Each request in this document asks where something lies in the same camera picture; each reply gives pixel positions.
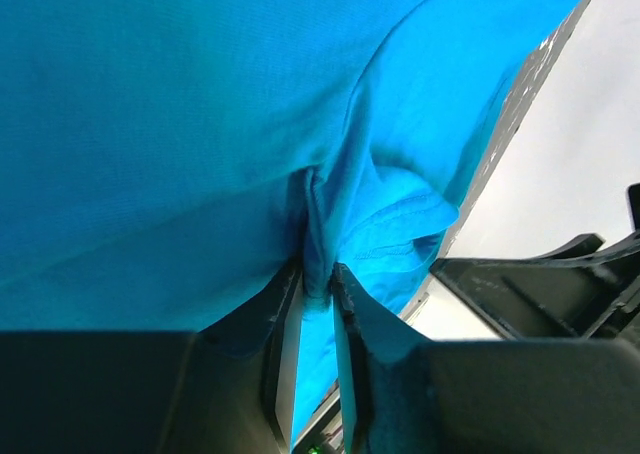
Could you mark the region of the blue t shirt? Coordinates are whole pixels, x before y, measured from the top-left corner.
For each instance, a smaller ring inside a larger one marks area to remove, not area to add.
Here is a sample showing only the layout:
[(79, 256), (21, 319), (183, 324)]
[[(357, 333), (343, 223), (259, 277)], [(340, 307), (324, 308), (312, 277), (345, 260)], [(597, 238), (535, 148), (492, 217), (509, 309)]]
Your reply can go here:
[(526, 57), (581, 0), (1, 0), (1, 326), (200, 330), (304, 261), (401, 311)]

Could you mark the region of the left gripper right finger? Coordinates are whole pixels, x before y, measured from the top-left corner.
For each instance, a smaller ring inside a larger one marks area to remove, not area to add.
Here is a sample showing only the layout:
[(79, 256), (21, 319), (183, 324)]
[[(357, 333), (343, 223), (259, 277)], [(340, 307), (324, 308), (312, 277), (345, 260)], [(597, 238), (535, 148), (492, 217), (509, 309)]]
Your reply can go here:
[(331, 279), (349, 453), (635, 453), (639, 354), (622, 340), (434, 341)]

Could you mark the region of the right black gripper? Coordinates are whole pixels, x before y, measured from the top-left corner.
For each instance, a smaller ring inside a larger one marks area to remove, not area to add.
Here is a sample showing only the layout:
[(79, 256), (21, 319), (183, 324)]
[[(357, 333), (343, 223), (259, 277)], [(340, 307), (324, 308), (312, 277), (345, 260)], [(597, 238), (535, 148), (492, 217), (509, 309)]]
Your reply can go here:
[(528, 259), (439, 258), (431, 274), (504, 338), (639, 339), (639, 232)]

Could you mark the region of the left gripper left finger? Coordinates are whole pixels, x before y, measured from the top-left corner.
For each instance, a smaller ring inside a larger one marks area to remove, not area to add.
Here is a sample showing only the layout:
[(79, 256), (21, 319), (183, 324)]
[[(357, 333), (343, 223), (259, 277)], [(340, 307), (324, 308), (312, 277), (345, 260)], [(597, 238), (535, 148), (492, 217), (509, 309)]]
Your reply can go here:
[(1, 336), (5, 453), (287, 453), (302, 272), (202, 331)]

